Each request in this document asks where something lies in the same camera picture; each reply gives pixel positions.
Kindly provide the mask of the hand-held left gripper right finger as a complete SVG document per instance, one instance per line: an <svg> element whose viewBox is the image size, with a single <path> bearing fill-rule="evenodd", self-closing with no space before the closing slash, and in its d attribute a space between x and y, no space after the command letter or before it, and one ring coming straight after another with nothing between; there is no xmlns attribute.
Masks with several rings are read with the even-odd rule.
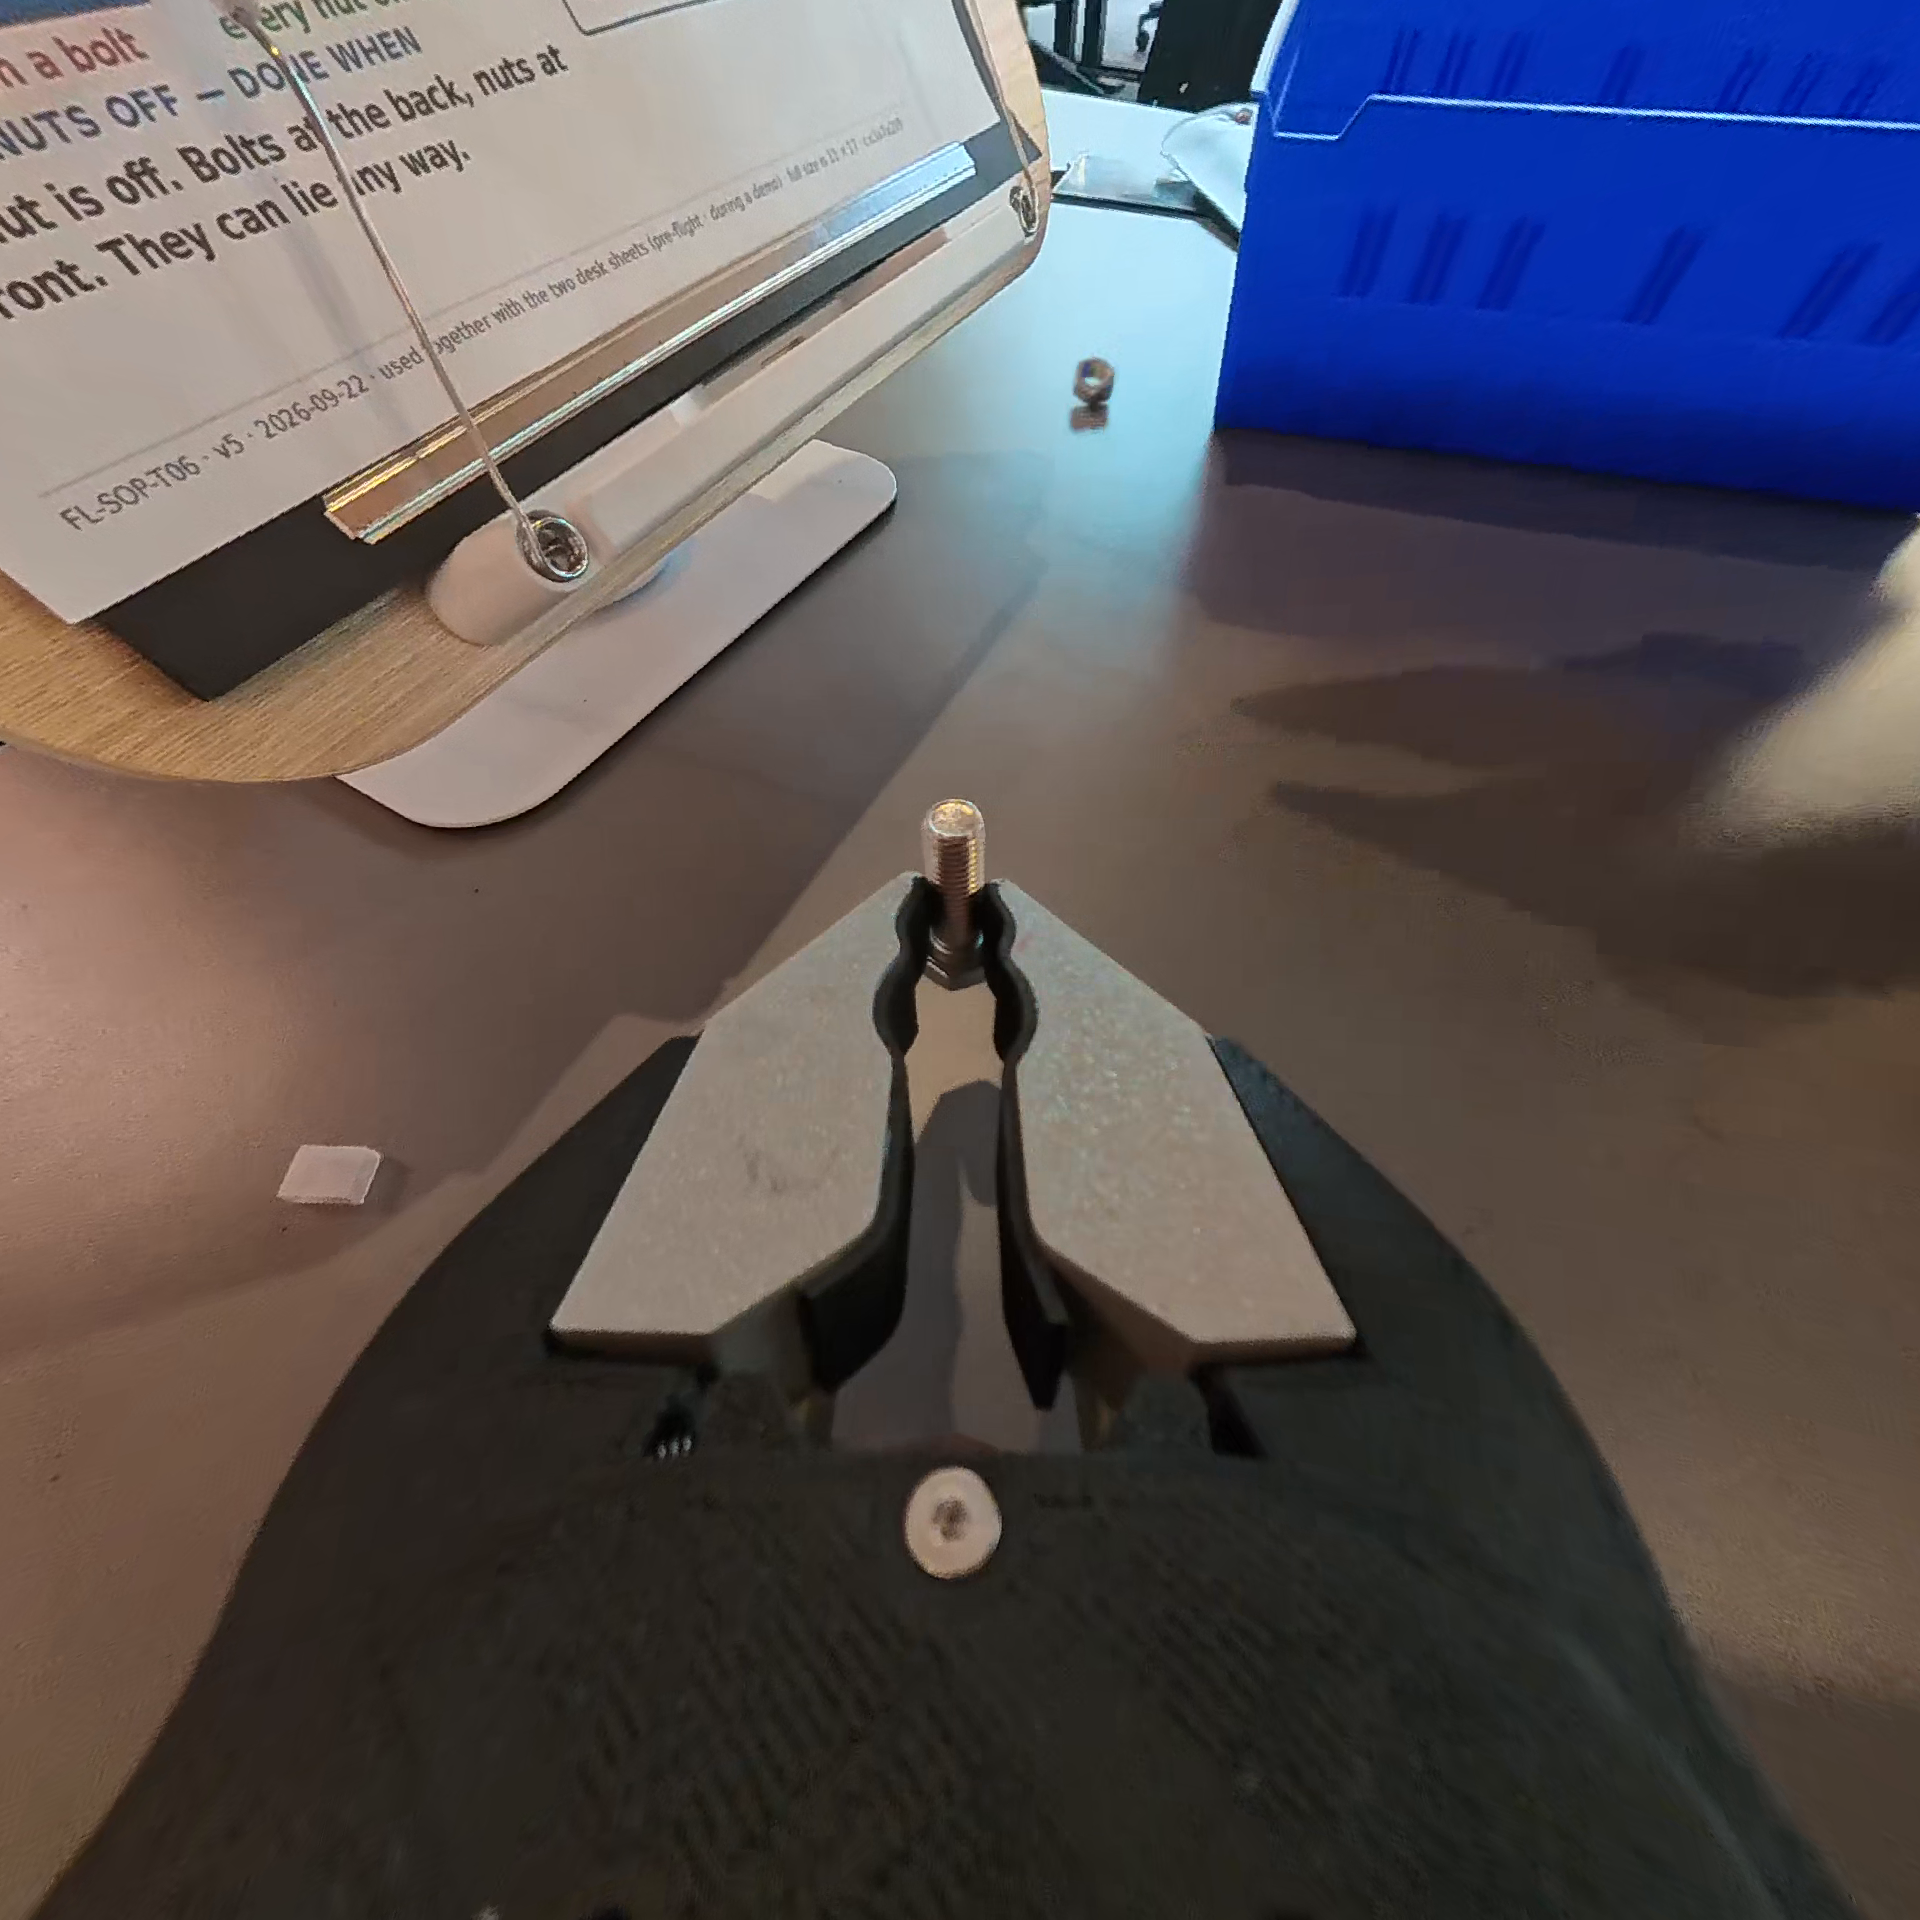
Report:
<svg viewBox="0 0 1920 1920"><path fill-rule="evenodd" d="M999 1297L1025 1396L1345 1354L1345 1306L1212 1035L1022 888L981 896Z"/></svg>

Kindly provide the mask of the black backing sheet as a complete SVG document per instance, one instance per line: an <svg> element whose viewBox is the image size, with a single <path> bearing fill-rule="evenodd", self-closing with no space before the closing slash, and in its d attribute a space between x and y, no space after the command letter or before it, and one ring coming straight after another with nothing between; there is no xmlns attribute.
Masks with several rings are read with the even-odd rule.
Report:
<svg viewBox="0 0 1920 1920"><path fill-rule="evenodd" d="M970 181L890 220L877 235L759 300L744 315L724 321L698 344L672 352L657 368L636 376L514 453L502 465L514 492L528 497L557 482L616 434L664 410L696 381L730 368L748 349L773 341L780 328L806 317L860 275L968 209L990 186L1008 186L1017 172L1015 144L1002 129L970 136L966 156L975 166ZM169 682L209 701L380 594L423 578L498 509L489 485L478 478L397 532L362 545L330 526L313 497L109 606L98 619Z"/></svg>

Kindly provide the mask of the blue plastic bin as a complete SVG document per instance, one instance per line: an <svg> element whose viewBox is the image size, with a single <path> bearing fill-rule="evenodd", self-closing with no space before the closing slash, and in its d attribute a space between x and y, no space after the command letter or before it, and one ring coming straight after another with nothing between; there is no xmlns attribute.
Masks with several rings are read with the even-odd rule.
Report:
<svg viewBox="0 0 1920 1920"><path fill-rule="evenodd" d="M1297 5L1215 422L1914 513L1914 5Z"/></svg>

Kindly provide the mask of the steel hex bolt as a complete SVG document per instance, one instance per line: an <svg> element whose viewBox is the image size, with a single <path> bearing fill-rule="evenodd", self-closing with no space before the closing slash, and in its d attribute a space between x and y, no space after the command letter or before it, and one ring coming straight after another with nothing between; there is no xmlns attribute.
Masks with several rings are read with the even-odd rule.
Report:
<svg viewBox="0 0 1920 1920"><path fill-rule="evenodd" d="M1000 932L988 880L984 814L970 801L937 801L920 820L920 868L930 889L925 974L949 993L978 986Z"/></svg>

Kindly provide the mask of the printed instruction sheet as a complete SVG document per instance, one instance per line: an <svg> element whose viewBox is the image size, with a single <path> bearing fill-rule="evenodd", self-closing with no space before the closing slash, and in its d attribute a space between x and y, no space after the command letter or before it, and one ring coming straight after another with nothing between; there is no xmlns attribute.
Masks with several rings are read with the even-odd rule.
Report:
<svg viewBox="0 0 1920 1920"><path fill-rule="evenodd" d="M957 5L4 5L4 573L105 612L1000 125Z"/></svg>

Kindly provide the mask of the white stand base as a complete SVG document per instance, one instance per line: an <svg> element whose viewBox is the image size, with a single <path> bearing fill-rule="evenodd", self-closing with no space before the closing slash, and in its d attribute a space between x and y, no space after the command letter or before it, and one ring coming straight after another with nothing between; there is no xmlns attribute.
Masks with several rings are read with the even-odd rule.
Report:
<svg viewBox="0 0 1920 1920"><path fill-rule="evenodd" d="M895 506L895 474L813 438L444 732L340 782L463 832L552 801Z"/></svg>

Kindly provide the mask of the white stand ledge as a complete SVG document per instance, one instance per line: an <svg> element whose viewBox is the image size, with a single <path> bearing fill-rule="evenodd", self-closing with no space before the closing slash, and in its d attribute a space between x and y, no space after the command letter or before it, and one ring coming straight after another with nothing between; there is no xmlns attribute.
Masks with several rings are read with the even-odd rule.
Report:
<svg viewBox="0 0 1920 1920"><path fill-rule="evenodd" d="M535 577L510 522L494 518L434 572L434 617L458 640L498 646L637 598L648 633L730 643L895 506L887 465L823 438L729 501L705 466L704 434L689 426L631 429L535 499L588 538L580 582Z"/></svg>

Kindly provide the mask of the clear plastic bag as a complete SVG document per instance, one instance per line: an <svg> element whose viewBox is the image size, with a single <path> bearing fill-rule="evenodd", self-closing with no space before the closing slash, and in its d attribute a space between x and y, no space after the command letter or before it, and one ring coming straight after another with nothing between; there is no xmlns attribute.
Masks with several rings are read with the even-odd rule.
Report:
<svg viewBox="0 0 1920 1920"><path fill-rule="evenodd" d="M1256 101L1223 104L1178 117L1161 142L1172 173L1188 184L1208 217L1232 235L1242 224L1256 120Z"/></svg>

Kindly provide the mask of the dark flat sheet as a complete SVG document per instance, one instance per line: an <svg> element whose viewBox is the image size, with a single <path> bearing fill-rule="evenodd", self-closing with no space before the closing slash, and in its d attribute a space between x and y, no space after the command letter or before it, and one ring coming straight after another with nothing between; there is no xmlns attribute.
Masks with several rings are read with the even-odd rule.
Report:
<svg viewBox="0 0 1920 1920"><path fill-rule="evenodd" d="M1114 209L1170 220L1206 221L1215 209L1165 156L1080 152L1050 170L1050 196L1088 209Z"/></svg>

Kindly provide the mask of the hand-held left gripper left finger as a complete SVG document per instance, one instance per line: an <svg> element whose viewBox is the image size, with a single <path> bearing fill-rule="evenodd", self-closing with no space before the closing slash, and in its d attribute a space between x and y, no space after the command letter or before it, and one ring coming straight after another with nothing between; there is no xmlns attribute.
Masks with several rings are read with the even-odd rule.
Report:
<svg viewBox="0 0 1920 1920"><path fill-rule="evenodd" d="M905 1300L920 964L901 874L708 1019L552 1310L559 1349L793 1402L876 1357Z"/></svg>

